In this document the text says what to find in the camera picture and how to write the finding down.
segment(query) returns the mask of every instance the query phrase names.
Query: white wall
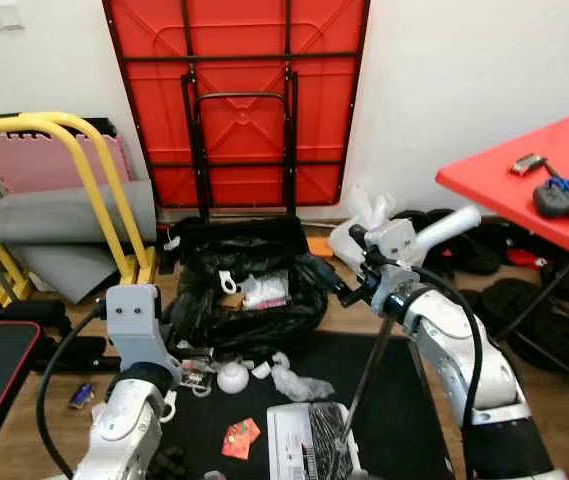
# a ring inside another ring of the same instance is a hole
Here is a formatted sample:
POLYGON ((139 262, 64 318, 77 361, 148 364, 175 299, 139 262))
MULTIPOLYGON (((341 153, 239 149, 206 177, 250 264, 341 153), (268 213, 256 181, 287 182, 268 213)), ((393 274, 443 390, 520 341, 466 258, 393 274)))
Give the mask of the white wall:
POLYGON ((373 0, 358 88, 344 189, 461 205, 441 166, 569 115, 569 0, 373 0))
POLYGON ((24 29, 0 31, 0 113, 106 116, 133 170, 146 168, 100 0, 17 0, 24 29))
MULTIPOLYGON (((143 172, 101 2, 18 6, 26 28, 0 32, 0 112, 107 115, 143 172)), ((459 205, 433 181, 440 166, 567 115, 568 0, 373 0, 345 190, 459 205)))

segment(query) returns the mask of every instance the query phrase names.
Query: pink foam mat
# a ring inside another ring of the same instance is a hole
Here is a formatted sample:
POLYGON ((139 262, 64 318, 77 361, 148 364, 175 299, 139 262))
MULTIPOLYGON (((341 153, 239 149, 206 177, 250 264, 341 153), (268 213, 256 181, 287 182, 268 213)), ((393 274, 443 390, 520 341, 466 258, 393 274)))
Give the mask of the pink foam mat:
MULTIPOLYGON (((102 164, 92 142, 75 137, 93 169, 97 182, 106 183, 102 164)), ((118 137, 104 135, 121 182, 131 181, 122 144, 118 137)), ((56 138, 44 135, 0 135, 0 181, 7 193, 42 192, 82 187, 71 154, 56 138)))

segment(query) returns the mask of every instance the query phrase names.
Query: red object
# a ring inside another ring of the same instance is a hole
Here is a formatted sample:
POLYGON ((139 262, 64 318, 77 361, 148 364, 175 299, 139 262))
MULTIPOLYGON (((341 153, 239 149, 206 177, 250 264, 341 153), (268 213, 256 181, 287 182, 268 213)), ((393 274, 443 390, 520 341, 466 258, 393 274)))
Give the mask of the red object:
POLYGON ((529 153, 547 157, 569 178, 569 118, 444 167, 437 181, 569 251, 569 217, 545 219, 533 205, 533 190, 548 179, 548 172, 538 169, 525 177, 509 172, 529 153))
POLYGON ((260 429, 252 418, 247 418, 239 423, 231 425, 224 436, 222 455, 227 457, 248 460, 251 443, 260 435, 260 429))
MULTIPOLYGON (((286 50, 284 0, 186 0, 188 22, 179 1, 105 0, 160 206, 198 205, 180 81, 189 72, 188 32, 190 55, 199 57, 193 66, 200 96, 284 95, 290 65, 299 84, 296 203, 339 201, 368 0, 290 2, 293 56, 285 60, 272 58, 286 50), (249 55, 250 60, 241 58, 249 55)), ((192 94, 190 102, 195 104, 192 94)), ((288 102, 292 109, 292 99, 288 102)), ((226 97, 200 106, 210 206, 284 205, 284 103, 273 97, 226 97)))
POLYGON ((546 260, 542 257, 532 254, 522 248, 507 248, 506 256, 519 267, 532 268, 533 270, 541 270, 546 265, 546 260))

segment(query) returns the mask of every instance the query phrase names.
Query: remote control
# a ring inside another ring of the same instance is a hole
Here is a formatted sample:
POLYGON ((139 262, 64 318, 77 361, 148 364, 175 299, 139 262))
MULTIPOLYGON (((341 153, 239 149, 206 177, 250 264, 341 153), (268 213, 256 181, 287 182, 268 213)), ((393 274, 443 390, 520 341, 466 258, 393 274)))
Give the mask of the remote control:
POLYGON ((537 187, 533 192, 537 212, 544 217, 569 216, 569 191, 551 185, 537 187))

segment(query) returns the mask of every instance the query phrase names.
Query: red table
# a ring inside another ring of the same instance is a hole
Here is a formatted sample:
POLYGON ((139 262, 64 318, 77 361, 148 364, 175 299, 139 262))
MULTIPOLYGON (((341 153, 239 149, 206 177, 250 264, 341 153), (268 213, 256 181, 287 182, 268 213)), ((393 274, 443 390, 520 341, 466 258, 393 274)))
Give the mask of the red table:
POLYGON ((509 173, 515 160, 529 153, 547 157, 569 178, 569 118, 444 167, 437 182, 569 251, 569 217, 545 219, 533 206, 533 190, 548 179, 548 172, 509 173))

